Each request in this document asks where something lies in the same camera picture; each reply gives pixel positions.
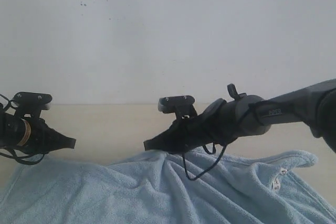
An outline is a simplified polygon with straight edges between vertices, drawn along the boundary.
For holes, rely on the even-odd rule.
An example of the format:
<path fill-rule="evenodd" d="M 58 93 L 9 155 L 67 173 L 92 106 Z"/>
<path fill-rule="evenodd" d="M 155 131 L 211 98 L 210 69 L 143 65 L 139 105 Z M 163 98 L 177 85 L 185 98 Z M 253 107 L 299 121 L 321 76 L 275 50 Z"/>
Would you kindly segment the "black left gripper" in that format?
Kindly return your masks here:
<path fill-rule="evenodd" d="M 26 143 L 26 154 L 44 154 L 65 148 L 74 149 L 76 139 L 50 128 L 44 119 L 26 118 L 31 135 Z"/>

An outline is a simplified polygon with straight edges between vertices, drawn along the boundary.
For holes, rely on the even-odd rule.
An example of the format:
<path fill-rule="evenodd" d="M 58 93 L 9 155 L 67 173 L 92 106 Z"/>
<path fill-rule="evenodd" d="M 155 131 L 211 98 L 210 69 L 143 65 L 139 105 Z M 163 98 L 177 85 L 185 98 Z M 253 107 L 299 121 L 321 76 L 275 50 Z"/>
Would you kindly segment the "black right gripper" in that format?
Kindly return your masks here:
<path fill-rule="evenodd" d="M 175 120 L 159 135 L 143 142 L 144 150 L 157 150 L 172 153 L 187 153 L 197 147 L 214 143 L 226 147 L 229 134 L 221 126 L 218 116 Z"/>

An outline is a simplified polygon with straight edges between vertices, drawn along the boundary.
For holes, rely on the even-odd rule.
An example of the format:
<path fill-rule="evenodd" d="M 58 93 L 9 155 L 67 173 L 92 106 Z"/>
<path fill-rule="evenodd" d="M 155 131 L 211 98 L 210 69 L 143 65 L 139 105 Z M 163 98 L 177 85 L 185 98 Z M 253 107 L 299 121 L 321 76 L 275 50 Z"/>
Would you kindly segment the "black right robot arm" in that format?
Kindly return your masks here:
<path fill-rule="evenodd" d="M 227 89 L 231 101 L 219 98 L 201 114 L 190 95 L 160 98 L 158 110 L 173 113 L 176 119 L 167 130 L 144 141 L 145 150 L 184 154 L 209 143 L 226 147 L 239 137 L 263 135 L 272 125 L 296 122 L 307 125 L 315 138 L 335 150 L 334 79 L 269 100 L 238 93 L 234 84 Z"/>

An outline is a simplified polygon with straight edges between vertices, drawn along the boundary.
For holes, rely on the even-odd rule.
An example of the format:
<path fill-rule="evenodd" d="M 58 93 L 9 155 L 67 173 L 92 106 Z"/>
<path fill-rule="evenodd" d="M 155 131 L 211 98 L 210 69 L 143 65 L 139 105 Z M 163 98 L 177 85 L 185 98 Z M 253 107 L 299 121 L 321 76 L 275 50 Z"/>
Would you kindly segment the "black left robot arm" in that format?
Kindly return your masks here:
<path fill-rule="evenodd" d="M 75 148 L 76 139 L 50 128 L 42 118 L 1 113 L 1 148 L 25 154 L 48 154 L 64 148 Z"/>

